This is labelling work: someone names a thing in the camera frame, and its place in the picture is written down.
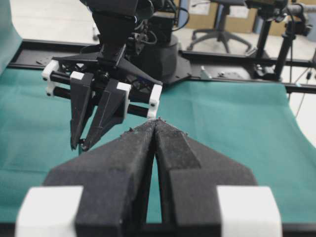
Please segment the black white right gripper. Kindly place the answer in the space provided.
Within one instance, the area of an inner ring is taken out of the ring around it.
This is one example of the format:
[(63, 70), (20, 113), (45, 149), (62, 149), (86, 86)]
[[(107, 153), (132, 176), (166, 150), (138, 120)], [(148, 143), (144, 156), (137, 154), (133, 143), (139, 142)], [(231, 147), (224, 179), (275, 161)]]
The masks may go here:
[(82, 150), (92, 148), (113, 126), (126, 117), (130, 101), (150, 105), (147, 118), (155, 118), (162, 92), (162, 82), (125, 59), (125, 47), (118, 55), (108, 56), (95, 46), (84, 47), (80, 54), (53, 57), (42, 71), (47, 81), (46, 92), (56, 95), (59, 84), (70, 83), (71, 95), (71, 149), (75, 150), (86, 124), (86, 114), (93, 91), (103, 90)]

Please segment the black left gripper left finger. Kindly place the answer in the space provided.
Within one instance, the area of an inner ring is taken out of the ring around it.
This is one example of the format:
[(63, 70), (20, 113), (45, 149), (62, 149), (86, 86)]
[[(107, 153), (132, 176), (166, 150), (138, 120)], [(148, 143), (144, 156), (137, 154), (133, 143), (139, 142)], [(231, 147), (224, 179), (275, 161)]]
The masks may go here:
[(151, 159), (155, 120), (52, 168), (28, 190), (17, 237), (121, 237), (134, 225), (134, 205)]

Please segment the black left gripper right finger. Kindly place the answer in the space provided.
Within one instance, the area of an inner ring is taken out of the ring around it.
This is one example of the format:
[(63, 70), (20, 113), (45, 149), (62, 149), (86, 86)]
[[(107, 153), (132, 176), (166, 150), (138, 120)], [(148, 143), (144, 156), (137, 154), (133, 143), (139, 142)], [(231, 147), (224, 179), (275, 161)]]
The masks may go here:
[(279, 237), (280, 212), (271, 188), (247, 166), (155, 122), (163, 212), (178, 237)]

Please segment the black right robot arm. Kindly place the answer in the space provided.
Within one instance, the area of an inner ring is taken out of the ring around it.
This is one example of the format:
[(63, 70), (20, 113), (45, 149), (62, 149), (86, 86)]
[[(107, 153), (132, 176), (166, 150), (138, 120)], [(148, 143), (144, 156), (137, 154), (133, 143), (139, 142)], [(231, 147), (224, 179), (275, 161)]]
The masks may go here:
[(157, 115), (162, 82), (130, 61), (148, 37), (147, 21), (162, 7), (151, 0), (85, 0), (99, 31), (99, 43), (73, 56), (53, 57), (42, 72), (48, 96), (71, 102), (70, 146), (92, 148), (127, 114)]

